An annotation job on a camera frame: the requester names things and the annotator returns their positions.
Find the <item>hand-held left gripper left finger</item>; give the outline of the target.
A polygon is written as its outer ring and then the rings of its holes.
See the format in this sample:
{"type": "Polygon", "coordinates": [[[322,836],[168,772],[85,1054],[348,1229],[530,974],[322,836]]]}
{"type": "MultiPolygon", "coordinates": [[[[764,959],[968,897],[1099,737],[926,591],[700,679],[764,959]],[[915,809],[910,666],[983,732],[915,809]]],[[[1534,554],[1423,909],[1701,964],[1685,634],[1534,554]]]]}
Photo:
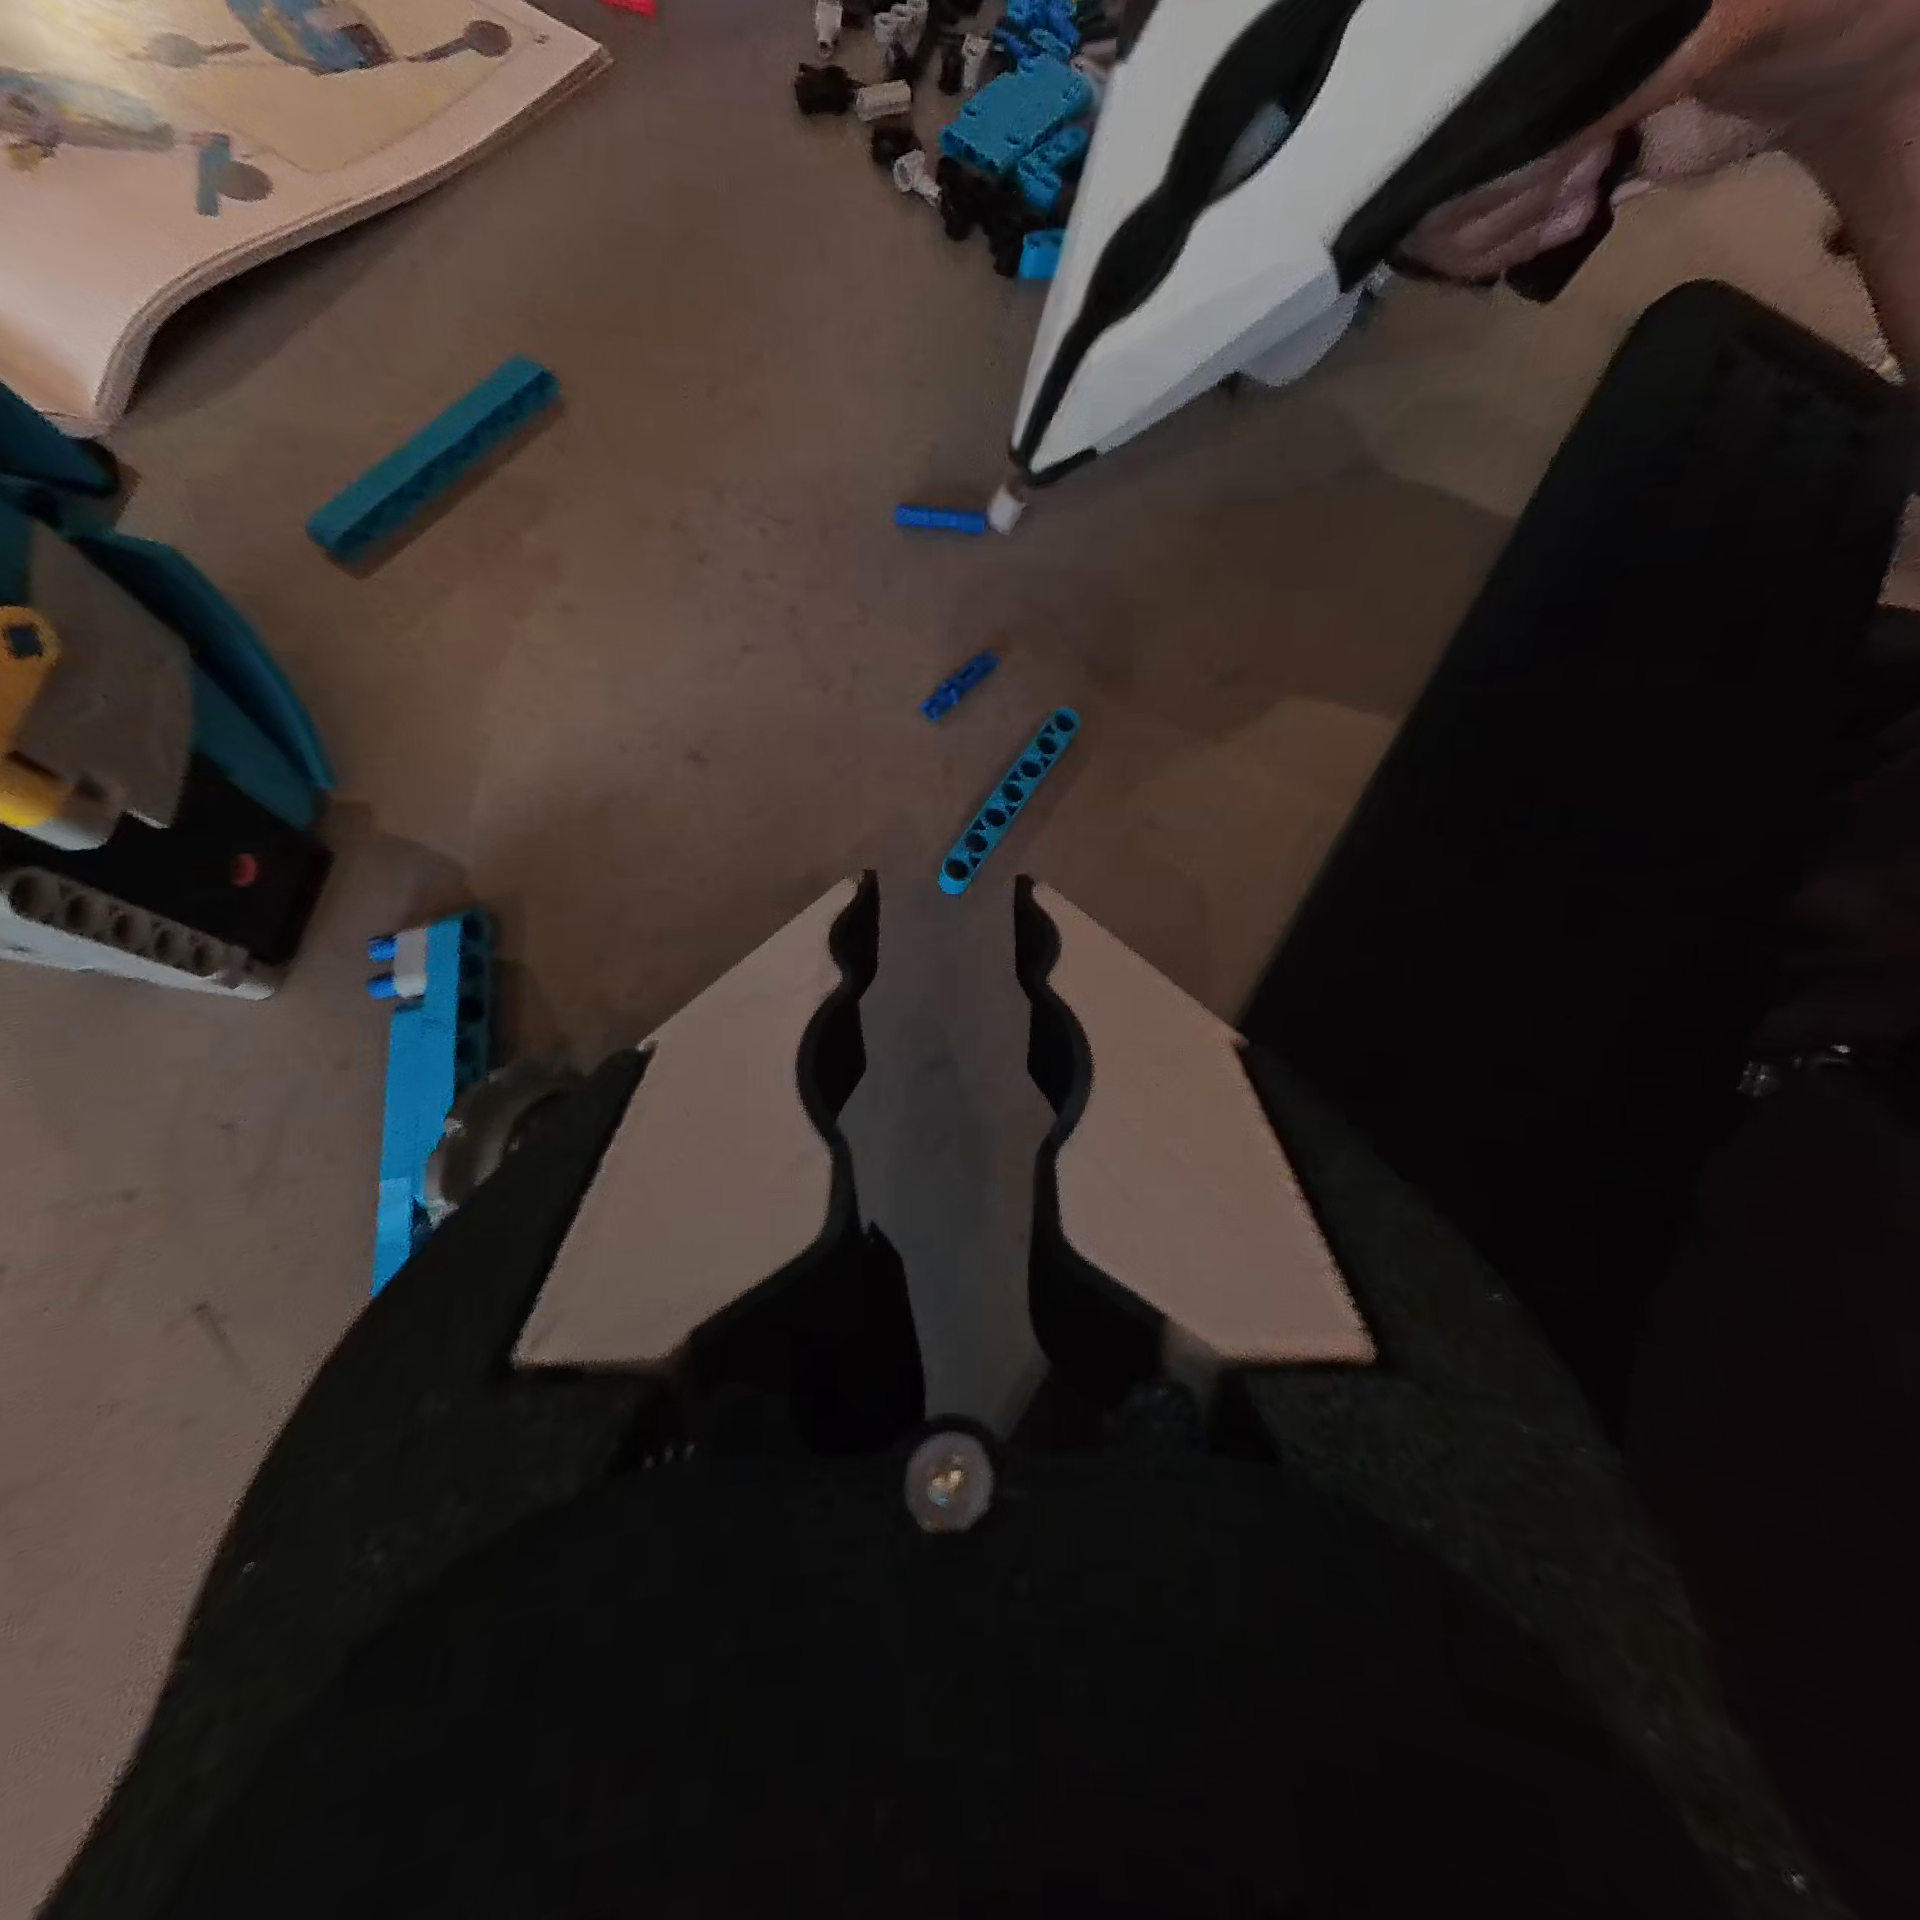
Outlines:
{"type": "Polygon", "coordinates": [[[856,1218],[842,1117],[868,1067],[877,956],[879,884],[852,873],[637,1047],[519,1367],[664,1369],[856,1218]]]}

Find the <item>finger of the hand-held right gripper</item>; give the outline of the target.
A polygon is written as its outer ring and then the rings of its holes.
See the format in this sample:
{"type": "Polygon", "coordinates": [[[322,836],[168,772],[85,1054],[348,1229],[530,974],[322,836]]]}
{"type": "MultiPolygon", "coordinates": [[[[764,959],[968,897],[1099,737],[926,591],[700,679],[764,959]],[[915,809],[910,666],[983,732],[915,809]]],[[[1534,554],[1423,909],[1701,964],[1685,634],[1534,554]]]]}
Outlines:
{"type": "Polygon", "coordinates": [[[1155,5],[1102,95],[1014,412],[1014,469],[1072,469],[1229,367],[1246,245],[1218,209],[1280,145],[1280,7],[1155,5]]]}
{"type": "MultiPolygon", "coordinates": [[[[1360,9],[1364,5],[1397,3],[1277,5],[1280,145],[1287,140],[1290,132],[1300,130],[1302,107],[1309,107],[1318,95],[1322,87],[1333,77],[1333,65],[1338,60],[1344,33],[1360,26],[1360,9]]],[[[1130,33],[1124,35],[1122,44],[1130,42],[1131,29],[1141,22],[1143,11],[1152,7],[1144,7],[1135,14],[1135,18],[1130,22],[1130,33]]],[[[1261,323],[1276,318],[1276,306],[1283,305],[1290,298],[1290,293],[1300,293],[1306,287],[1302,263],[1290,253],[1290,250],[1300,243],[1300,226],[1290,225],[1287,214],[1277,211],[1280,181],[1266,178],[1259,183],[1254,181],[1254,174],[1250,174],[1244,181],[1244,193],[1244,199],[1237,199],[1229,209],[1216,211],[1220,226],[1213,228],[1216,238],[1235,238],[1246,245],[1242,274],[1235,276],[1229,283],[1229,290],[1235,294],[1229,316],[1235,321],[1259,318],[1254,327],[1247,327],[1237,339],[1235,348],[1250,346],[1261,331],[1261,323]]],[[[1218,385],[1218,379],[1229,375],[1232,358],[1228,373],[1212,379],[1203,391],[1212,389],[1213,385],[1218,385]]],[[[1058,476],[1067,470],[1069,469],[1046,469],[1046,476],[1058,476]]]]}

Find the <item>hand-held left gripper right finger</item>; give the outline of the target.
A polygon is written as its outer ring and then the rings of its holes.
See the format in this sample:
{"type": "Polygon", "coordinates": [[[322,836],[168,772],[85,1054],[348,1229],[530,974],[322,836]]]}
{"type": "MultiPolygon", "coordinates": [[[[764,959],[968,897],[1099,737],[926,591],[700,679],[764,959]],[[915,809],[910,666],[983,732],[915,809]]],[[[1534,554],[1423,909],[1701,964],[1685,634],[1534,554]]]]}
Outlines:
{"type": "Polygon", "coordinates": [[[1374,1365],[1246,1044],[1056,887],[1014,884],[1051,1108],[1026,1302],[1051,1365],[1374,1365]]]}

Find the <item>pile of building pieces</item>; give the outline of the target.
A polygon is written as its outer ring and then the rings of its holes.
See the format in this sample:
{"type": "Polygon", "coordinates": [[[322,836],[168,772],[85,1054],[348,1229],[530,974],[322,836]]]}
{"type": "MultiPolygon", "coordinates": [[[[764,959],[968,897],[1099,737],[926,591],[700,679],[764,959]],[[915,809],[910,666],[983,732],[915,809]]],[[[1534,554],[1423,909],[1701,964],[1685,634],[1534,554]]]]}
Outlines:
{"type": "Polygon", "coordinates": [[[810,5],[792,99],[1007,281],[1051,281],[1126,5],[810,5]]]}

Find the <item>grey toothed wheel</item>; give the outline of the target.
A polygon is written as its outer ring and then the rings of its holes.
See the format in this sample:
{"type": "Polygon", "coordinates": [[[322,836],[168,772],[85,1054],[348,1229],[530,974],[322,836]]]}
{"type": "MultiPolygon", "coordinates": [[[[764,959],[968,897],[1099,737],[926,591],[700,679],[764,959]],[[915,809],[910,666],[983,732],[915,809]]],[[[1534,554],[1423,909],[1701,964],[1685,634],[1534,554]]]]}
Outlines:
{"type": "Polygon", "coordinates": [[[586,1077],[564,1062],[522,1061],[494,1067],[454,1095],[423,1166],[427,1226],[437,1229],[463,1206],[583,1084],[586,1077]]]}

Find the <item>small blue perforated beam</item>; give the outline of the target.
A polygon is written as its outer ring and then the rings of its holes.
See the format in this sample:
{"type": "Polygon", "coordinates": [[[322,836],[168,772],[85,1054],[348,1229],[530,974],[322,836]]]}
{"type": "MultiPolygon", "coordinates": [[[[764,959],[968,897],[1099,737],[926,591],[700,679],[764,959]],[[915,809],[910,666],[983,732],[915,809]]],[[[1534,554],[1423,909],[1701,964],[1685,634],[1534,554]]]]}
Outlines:
{"type": "Polygon", "coordinates": [[[971,887],[1080,729],[1080,715],[1069,707],[1046,714],[946,850],[934,876],[946,899],[957,899],[971,887]]]}

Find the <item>blue toy robot model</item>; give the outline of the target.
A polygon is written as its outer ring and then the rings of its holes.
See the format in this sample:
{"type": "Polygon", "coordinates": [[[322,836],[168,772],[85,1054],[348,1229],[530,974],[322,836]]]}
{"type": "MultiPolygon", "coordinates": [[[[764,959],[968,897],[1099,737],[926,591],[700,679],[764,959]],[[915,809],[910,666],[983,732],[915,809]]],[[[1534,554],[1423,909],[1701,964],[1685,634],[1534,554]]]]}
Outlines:
{"type": "Polygon", "coordinates": [[[320,902],[320,734],[243,610],[2,391],[2,959],[276,994],[320,902]]]}

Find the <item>person's right hand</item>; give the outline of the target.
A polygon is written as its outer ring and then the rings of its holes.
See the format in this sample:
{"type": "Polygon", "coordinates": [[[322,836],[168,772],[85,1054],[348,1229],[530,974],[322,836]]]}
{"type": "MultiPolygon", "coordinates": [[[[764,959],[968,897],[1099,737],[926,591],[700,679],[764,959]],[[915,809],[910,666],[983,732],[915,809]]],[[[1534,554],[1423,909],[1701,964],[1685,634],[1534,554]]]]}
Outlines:
{"type": "Polygon", "coordinates": [[[1716,3],[1638,91],[1564,145],[1430,211],[1404,273],[1494,281],[1573,243],[1642,130],[1638,181],[1784,154],[1832,206],[1892,364],[1918,373],[1918,5],[1716,3]]]}

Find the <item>black perforated office chair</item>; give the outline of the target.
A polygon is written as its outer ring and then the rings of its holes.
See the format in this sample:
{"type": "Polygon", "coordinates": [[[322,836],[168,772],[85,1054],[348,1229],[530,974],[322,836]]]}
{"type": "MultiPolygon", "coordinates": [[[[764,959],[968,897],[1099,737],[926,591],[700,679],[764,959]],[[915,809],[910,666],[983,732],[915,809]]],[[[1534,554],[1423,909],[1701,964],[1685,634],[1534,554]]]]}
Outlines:
{"type": "Polygon", "coordinates": [[[1626,333],[1239,1036],[1608,1435],[1839,789],[1916,399],[1716,279],[1626,333]]]}

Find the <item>person's brown shirt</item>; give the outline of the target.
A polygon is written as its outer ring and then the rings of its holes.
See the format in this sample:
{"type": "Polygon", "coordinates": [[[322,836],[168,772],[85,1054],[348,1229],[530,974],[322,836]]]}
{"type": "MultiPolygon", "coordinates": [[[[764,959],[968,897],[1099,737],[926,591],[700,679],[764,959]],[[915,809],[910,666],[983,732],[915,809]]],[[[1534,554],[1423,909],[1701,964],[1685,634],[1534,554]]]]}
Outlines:
{"type": "Polygon", "coordinates": [[[1734,1125],[1647,1305],[1626,1445],[1800,1842],[1854,1916],[1916,1916],[1911,607],[1874,622],[1843,770],[1734,1125]]]}

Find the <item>thick teal perforated beam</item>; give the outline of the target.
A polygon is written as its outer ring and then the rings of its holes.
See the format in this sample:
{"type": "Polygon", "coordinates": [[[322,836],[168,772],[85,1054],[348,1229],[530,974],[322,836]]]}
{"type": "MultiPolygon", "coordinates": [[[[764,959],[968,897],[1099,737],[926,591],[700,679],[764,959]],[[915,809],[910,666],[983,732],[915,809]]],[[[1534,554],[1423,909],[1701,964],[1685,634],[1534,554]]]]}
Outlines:
{"type": "Polygon", "coordinates": [[[342,564],[396,545],[557,403],[551,367],[523,354],[502,362],[315,508],[304,524],[308,542],[342,564]]]}

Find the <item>instruction booklet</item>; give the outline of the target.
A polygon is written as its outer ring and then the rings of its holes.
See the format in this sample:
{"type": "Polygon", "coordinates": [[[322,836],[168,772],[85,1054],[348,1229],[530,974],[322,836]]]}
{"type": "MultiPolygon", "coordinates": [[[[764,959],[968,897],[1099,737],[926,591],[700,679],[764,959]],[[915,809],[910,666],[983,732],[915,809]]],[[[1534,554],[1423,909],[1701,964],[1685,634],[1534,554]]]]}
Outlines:
{"type": "Polygon", "coordinates": [[[5,3],[5,387],[103,435],[181,306],[418,199],[608,65],[514,3],[5,3]]]}

